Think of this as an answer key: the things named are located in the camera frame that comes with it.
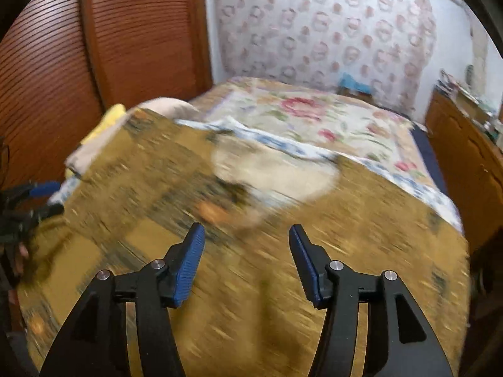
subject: dresser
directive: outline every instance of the dresser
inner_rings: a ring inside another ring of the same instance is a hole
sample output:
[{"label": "dresser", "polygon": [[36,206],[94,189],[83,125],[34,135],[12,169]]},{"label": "dresser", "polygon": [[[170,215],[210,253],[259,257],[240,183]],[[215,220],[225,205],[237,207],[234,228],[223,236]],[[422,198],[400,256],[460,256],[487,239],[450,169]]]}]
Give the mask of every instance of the dresser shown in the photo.
[{"label": "dresser", "polygon": [[503,155],[437,90],[426,127],[449,197],[459,209],[471,254],[503,226]]}]

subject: blue and white blanket edge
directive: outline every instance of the blue and white blanket edge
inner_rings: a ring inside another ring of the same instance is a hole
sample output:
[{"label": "blue and white blanket edge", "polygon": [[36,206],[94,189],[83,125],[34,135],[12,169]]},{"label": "blue and white blanket edge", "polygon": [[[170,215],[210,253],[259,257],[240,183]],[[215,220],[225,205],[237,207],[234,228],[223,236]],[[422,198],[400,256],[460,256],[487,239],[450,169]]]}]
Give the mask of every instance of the blue and white blanket edge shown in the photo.
[{"label": "blue and white blanket edge", "polygon": [[[408,194],[430,206],[440,217],[452,225],[459,233],[463,234],[463,226],[461,224],[458,209],[449,197],[432,187],[419,184],[409,177],[398,173],[392,174],[379,162],[334,152],[306,143],[299,143],[292,139],[286,139],[258,129],[248,128],[229,116],[211,123],[193,122],[192,120],[181,119],[175,120],[175,122],[199,130],[233,132],[239,138],[262,143],[265,146],[280,150],[300,159],[326,161],[327,159],[334,160],[338,156],[347,157],[357,163],[363,164],[368,170],[391,181]],[[66,180],[61,186],[60,191],[55,193],[50,198],[49,202],[61,202],[64,204],[79,184],[80,180],[76,177]]]}]

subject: curtain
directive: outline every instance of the curtain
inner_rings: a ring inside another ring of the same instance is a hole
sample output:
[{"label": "curtain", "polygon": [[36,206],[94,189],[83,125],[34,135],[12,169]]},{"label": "curtain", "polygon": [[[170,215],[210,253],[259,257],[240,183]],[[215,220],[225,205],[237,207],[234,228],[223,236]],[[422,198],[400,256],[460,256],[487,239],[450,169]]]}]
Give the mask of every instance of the curtain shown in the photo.
[{"label": "curtain", "polygon": [[216,0],[231,75],[336,90],[343,73],[410,115],[436,42],[429,0]]}]

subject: floral bedsheet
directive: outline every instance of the floral bedsheet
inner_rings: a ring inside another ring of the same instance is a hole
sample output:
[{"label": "floral bedsheet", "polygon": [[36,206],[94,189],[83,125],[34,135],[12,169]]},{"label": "floral bedsheet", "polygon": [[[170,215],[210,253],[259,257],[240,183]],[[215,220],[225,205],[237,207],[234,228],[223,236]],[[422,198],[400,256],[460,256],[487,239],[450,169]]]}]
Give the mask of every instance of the floral bedsheet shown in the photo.
[{"label": "floral bedsheet", "polygon": [[207,122],[232,117],[300,143],[380,163],[391,174],[436,186],[410,133],[412,122],[358,99],[257,78],[233,78]]}]

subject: silver bolt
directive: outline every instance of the silver bolt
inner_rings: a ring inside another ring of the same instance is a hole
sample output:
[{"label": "silver bolt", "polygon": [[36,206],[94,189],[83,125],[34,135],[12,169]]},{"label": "silver bolt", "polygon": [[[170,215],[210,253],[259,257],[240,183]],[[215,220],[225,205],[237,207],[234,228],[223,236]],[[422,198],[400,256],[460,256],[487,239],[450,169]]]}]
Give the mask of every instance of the silver bolt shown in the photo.
[{"label": "silver bolt", "polygon": [[96,278],[98,278],[100,281],[104,281],[105,279],[108,279],[110,277],[110,271],[103,269],[102,271],[99,271],[96,274]]},{"label": "silver bolt", "polygon": [[396,281],[396,279],[398,278],[398,275],[396,274],[396,272],[393,272],[393,271],[386,271],[386,272],[384,272],[384,276],[389,281]]},{"label": "silver bolt", "polygon": [[150,265],[154,269],[160,269],[160,268],[164,268],[165,264],[166,263],[164,262],[164,259],[155,259],[154,261],[152,261],[152,263]]},{"label": "silver bolt", "polygon": [[344,268],[344,264],[341,261],[332,261],[330,263],[330,268],[332,268],[334,271],[340,271],[342,268]]}]

